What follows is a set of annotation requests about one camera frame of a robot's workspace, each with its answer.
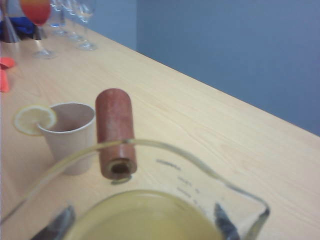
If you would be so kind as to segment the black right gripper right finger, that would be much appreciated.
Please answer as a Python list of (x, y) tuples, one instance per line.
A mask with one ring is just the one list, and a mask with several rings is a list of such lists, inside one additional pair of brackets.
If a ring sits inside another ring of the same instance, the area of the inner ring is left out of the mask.
[(237, 228), (229, 219), (225, 210), (220, 204), (214, 206), (215, 225), (222, 233), (223, 240), (240, 240)]

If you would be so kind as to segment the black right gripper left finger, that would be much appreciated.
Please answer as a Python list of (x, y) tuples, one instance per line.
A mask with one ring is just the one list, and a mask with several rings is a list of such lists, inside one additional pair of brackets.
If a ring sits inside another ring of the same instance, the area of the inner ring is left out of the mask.
[(34, 235), (32, 240), (62, 240), (75, 222), (72, 205), (64, 208), (46, 227)]

